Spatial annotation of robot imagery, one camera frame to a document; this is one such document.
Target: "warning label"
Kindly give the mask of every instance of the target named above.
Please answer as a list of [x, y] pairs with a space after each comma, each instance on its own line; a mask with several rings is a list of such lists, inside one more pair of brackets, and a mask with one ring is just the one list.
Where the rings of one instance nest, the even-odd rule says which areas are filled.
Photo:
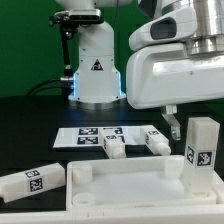
[[103, 67], [100, 64], [100, 61], [97, 59], [96, 62], [94, 63], [92, 69], [92, 71], [103, 71]]

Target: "blue led light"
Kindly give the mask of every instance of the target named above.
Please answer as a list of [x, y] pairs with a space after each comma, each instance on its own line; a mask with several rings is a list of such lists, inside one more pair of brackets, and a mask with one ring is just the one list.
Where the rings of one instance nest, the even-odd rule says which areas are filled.
[[119, 72], [119, 90], [120, 90], [120, 96], [122, 95], [121, 91], [121, 73]]
[[76, 97], [76, 74], [73, 75], [73, 96]]

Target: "metal bracket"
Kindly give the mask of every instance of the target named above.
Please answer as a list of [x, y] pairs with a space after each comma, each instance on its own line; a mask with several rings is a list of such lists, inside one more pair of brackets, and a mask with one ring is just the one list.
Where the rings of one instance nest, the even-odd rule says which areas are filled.
[[171, 135], [175, 141], [179, 141], [181, 139], [180, 133], [180, 123], [176, 119], [173, 114], [177, 113], [176, 105], [167, 105], [161, 108], [162, 116], [166, 120], [166, 122], [171, 126]]

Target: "black tabletop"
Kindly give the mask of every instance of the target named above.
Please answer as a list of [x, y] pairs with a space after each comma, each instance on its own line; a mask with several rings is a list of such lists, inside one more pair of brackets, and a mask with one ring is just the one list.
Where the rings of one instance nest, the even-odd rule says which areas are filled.
[[[62, 127], [104, 127], [154, 125], [169, 140], [172, 154], [184, 154], [189, 117], [211, 117], [221, 124], [215, 169], [224, 176], [222, 152], [223, 118], [204, 103], [178, 106], [182, 140], [175, 142], [160, 108], [135, 110], [128, 104], [105, 111], [71, 107], [60, 96], [7, 97], [0, 99], [0, 176], [59, 162], [65, 169], [70, 161], [108, 159], [101, 147], [53, 148]], [[127, 156], [152, 156], [144, 146], [126, 146]], [[65, 210], [66, 187], [4, 203], [0, 213]]]

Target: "cable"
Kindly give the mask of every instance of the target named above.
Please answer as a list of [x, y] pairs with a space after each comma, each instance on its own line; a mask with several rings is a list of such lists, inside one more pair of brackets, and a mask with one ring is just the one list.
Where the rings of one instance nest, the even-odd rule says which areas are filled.
[[118, 8], [119, 8], [119, 2], [120, 2], [120, 0], [117, 0], [117, 3], [116, 3], [116, 11], [115, 11], [114, 21], [113, 21], [113, 25], [112, 25], [112, 27], [114, 27], [114, 25], [115, 25], [115, 23], [116, 23], [116, 20], [117, 20]]
[[62, 86], [53, 86], [53, 87], [44, 87], [44, 88], [40, 88], [37, 89], [36, 91], [33, 92], [32, 95], [30, 96], [35, 96], [37, 93], [41, 92], [41, 91], [45, 91], [45, 90], [51, 90], [51, 89], [64, 89], [66, 87], [62, 87]]
[[31, 96], [32, 93], [33, 93], [34, 91], [36, 91], [37, 89], [39, 89], [40, 87], [45, 86], [45, 85], [50, 84], [50, 83], [54, 83], [54, 82], [60, 82], [60, 79], [50, 79], [50, 80], [47, 80], [47, 81], [45, 81], [45, 82], [42, 82], [42, 83], [38, 84], [38, 85], [34, 86], [34, 87], [33, 87], [33, 88], [26, 94], [26, 96]]

